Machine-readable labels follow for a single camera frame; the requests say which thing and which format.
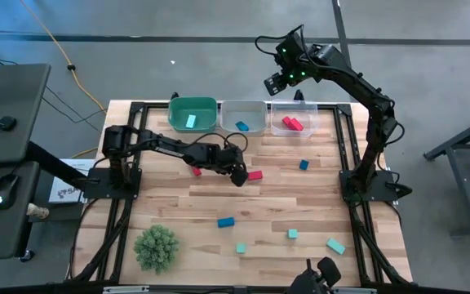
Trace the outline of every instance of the green bin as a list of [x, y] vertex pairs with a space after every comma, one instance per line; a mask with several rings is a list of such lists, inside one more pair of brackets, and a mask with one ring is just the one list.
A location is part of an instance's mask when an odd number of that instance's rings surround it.
[[[186, 127], [189, 115], [195, 126]], [[210, 97], [176, 97], [168, 105], [168, 123], [179, 132], [209, 132], [217, 126], [217, 101]]]

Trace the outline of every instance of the wood plank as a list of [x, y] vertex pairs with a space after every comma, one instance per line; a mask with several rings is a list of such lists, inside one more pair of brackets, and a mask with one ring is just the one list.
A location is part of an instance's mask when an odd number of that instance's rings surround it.
[[[130, 103], [129, 100], [110, 101], [104, 125], [126, 123]], [[363, 152], [367, 144], [368, 113], [358, 104], [352, 104], [352, 112], [358, 148]], [[201, 135], [174, 131], [166, 116], [166, 109], [149, 110], [147, 128], [187, 142]], [[320, 111], [319, 119], [320, 127], [309, 138], [274, 136], [269, 128], [264, 136], [250, 138], [244, 153], [246, 165], [249, 171], [263, 171], [264, 178], [241, 188], [235, 187], [227, 176], [212, 171], [202, 171], [202, 176], [196, 177], [178, 158], [155, 152], [142, 153], [140, 195], [131, 212], [120, 282], [288, 286], [305, 270], [306, 258], [316, 263], [329, 256], [343, 276], [337, 285], [358, 285], [348, 208], [340, 195], [338, 172], [342, 167], [335, 122], [328, 111]], [[344, 118], [342, 122], [347, 159], [353, 167]], [[204, 141], [223, 143], [216, 136]], [[242, 146], [244, 140], [234, 136], [233, 143]], [[309, 161], [307, 171], [299, 169], [302, 159]], [[100, 166], [107, 167], [108, 163], [102, 162]], [[110, 203], [101, 199], [87, 213], [78, 235], [74, 272], [82, 270], [102, 243]], [[371, 211], [380, 248], [397, 271], [411, 280], [397, 215], [384, 203], [372, 203]], [[217, 219], [228, 216], [235, 217], [235, 226], [219, 229]], [[172, 229], [180, 241], [175, 263], [160, 275], [141, 271], [133, 252], [137, 237], [155, 224]], [[288, 239], [288, 229], [297, 229], [299, 237]], [[346, 247], [342, 256], [326, 246], [329, 238]], [[247, 245], [246, 254], [235, 252], [237, 243]], [[367, 249], [365, 257], [366, 268], [373, 278]], [[113, 257], [109, 259], [108, 274], [112, 264]]]

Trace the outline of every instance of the green plant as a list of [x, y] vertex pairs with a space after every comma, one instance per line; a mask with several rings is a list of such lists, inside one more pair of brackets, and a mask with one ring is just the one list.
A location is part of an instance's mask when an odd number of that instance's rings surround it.
[[155, 269], [155, 273], [160, 274], [168, 270], [178, 247], [179, 241], [171, 230], [162, 225], [152, 225], [137, 237], [134, 252], [142, 270]]

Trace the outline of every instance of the plastic bin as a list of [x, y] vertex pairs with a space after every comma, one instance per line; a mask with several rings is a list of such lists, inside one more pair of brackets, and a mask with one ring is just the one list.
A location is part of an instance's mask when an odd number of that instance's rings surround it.
[[[240, 131], [235, 125], [245, 123], [249, 131]], [[225, 101], [220, 104], [220, 127], [246, 136], [262, 136], [268, 126], [268, 107], [262, 101]]]
[[[296, 118], [304, 126], [302, 131], [290, 130], [285, 117]], [[312, 101], [273, 100], [271, 102], [271, 132], [275, 136], [311, 136], [319, 127], [318, 106]]]
[[[196, 116], [195, 126], [187, 128], [188, 116]], [[210, 97], [177, 97], [168, 105], [168, 123], [179, 132], [214, 131], [217, 124], [217, 101]]]

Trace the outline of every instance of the yellow cable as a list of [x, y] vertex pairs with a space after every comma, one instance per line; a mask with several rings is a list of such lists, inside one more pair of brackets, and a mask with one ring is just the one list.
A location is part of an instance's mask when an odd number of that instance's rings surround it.
[[[69, 65], [73, 65], [72, 61], [69, 59], [69, 56], [63, 50], [63, 47], [57, 42], [57, 40], [55, 40], [55, 38], [52, 35], [52, 33], [50, 32], [50, 30], [43, 24], [43, 22], [38, 18], [38, 16], [36, 16], [35, 13], [33, 13], [33, 11], [26, 4], [24, 4], [23, 0], [20, 0], [20, 2], [24, 6], [24, 8], [26, 8], [26, 10], [29, 11], [30, 15], [32, 15], [33, 18], [42, 26], [42, 28], [45, 30], [45, 32], [48, 33], [50, 38], [52, 38], [52, 41], [54, 41], [54, 43], [57, 45], [59, 50], [61, 50], [61, 53], [63, 53], [63, 56], [66, 59], [66, 62], [68, 62]], [[78, 85], [78, 87], [81, 89], [81, 91], [83, 91], [88, 97], [90, 97], [90, 99], [92, 99], [99, 106], [99, 108], [106, 113], [106, 110], [104, 109], [103, 105], [96, 98], [94, 98], [94, 96], [92, 94], [90, 94], [83, 86], [81, 86], [81, 83], [78, 80], [78, 76], [75, 74], [75, 69], [71, 69], [70, 71], [72, 72], [73, 79], [75, 80], [75, 83]]]
[[92, 152], [92, 151], [96, 151], [96, 150], [97, 150], [97, 148], [92, 148], [92, 149], [89, 149], [89, 150], [84, 150], [84, 151], [79, 152], [78, 154], [75, 154], [74, 156], [72, 156], [72, 158], [78, 158], [79, 156], [82, 156], [82, 155], [84, 155], [84, 154], [88, 154], [88, 153], [90, 153], [90, 152]]

